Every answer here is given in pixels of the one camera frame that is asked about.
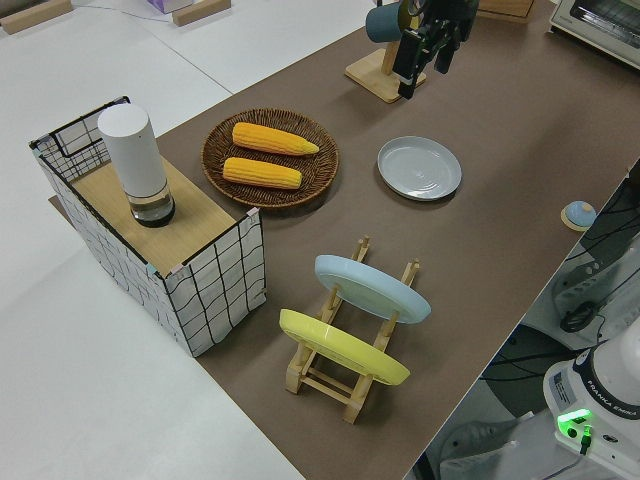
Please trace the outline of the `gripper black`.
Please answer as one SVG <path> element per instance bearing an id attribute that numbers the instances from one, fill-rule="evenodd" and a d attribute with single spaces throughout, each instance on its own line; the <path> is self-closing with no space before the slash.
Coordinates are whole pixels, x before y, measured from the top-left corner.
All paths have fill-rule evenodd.
<path id="1" fill-rule="evenodd" d="M 462 42 L 467 41 L 478 10 L 478 0 L 427 0 L 420 2 L 422 15 L 420 26 L 431 27 L 437 22 L 448 22 L 456 30 L 448 31 L 438 44 L 434 69 L 441 74 L 449 71 L 453 56 Z M 398 94 L 411 99 L 424 69 L 424 48 L 427 34 L 424 28 L 406 29 L 402 32 L 393 64 L 393 73 L 399 79 Z"/>

